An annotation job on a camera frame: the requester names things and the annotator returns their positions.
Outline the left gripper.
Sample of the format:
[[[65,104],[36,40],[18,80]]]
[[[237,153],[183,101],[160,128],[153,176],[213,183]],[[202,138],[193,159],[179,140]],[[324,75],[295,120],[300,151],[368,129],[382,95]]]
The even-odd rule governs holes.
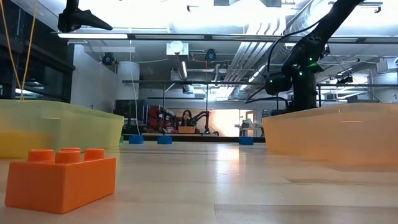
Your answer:
[[[81,26],[112,30],[113,27],[96,17],[90,10],[82,11],[78,8],[79,0],[67,0],[64,11],[58,15],[58,29],[69,33],[78,30]]]

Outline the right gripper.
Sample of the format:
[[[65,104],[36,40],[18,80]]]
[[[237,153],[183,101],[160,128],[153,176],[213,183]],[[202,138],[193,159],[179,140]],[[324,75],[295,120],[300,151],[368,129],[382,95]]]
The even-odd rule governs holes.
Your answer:
[[[303,111],[317,107],[315,75],[309,68],[302,67],[292,76],[294,89],[294,110]]]

